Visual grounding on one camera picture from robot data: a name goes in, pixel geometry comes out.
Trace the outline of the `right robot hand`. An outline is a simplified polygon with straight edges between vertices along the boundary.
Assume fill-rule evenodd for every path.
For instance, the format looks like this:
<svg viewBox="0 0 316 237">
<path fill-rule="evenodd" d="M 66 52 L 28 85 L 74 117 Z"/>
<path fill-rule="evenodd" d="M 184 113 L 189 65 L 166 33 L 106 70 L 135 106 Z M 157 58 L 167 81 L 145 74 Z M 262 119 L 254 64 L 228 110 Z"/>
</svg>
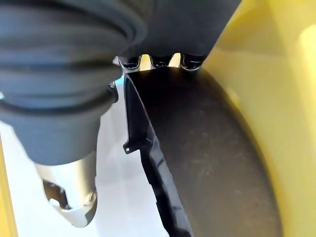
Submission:
<svg viewBox="0 0 316 237">
<path fill-rule="evenodd" d="M 149 55 L 200 67 L 238 0 L 3 0 L 0 119 L 11 125 L 57 211 L 85 227 L 97 207 L 101 116 L 114 81 Z"/>
</svg>

